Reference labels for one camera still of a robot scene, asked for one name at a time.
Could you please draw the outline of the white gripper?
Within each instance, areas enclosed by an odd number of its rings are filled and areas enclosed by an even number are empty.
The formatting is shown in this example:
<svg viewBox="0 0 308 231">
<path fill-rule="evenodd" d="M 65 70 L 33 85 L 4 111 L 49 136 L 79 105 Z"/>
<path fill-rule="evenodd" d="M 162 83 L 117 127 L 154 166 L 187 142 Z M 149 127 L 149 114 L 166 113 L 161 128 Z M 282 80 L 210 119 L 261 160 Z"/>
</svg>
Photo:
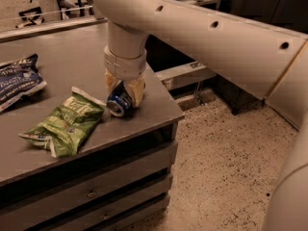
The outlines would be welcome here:
<svg viewBox="0 0 308 231">
<path fill-rule="evenodd" d="M 125 80 L 124 87 L 132 99 L 132 106 L 138 108 L 142 102 L 145 88 L 142 73 L 146 67 L 146 50 L 143 50 L 143 53 L 135 59 L 124 59 L 112 53 L 106 46 L 104 58 L 105 84 L 108 94 L 114 91 L 120 80 Z"/>
</svg>

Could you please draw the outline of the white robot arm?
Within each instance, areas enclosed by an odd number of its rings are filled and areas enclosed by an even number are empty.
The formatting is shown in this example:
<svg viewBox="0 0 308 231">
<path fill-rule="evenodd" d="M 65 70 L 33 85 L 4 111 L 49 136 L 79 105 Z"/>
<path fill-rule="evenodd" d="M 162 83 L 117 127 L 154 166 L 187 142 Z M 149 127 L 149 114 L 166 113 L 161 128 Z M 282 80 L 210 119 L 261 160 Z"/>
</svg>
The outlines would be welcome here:
<svg viewBox="0 0 308 231">
<path fill-rule="evenodd" d="M 265 101 L 299 133 L 262 231 L 308 231 L 308 38 L 174 0 L 93 0 L 108 19 L 106 88 L 140 104 L 145 40 L 153 35 Z"/>
</svg>

